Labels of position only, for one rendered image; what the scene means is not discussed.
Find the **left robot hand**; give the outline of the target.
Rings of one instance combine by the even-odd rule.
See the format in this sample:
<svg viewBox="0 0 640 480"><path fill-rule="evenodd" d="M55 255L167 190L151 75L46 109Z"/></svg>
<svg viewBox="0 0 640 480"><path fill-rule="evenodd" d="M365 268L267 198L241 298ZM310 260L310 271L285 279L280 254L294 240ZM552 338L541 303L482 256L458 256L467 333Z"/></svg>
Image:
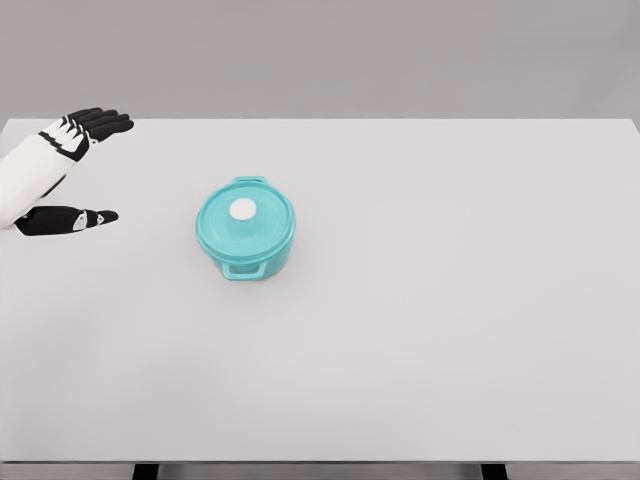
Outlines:
<svg viewBox="0 0 640 480"><path fill-rule="evenodd" d="M0 230L27 237L73 234L119 219L112 210L41 205L87 155L111 136L132 130L125 113L100 107L66 114L23 139L0 159Z"/></svg>

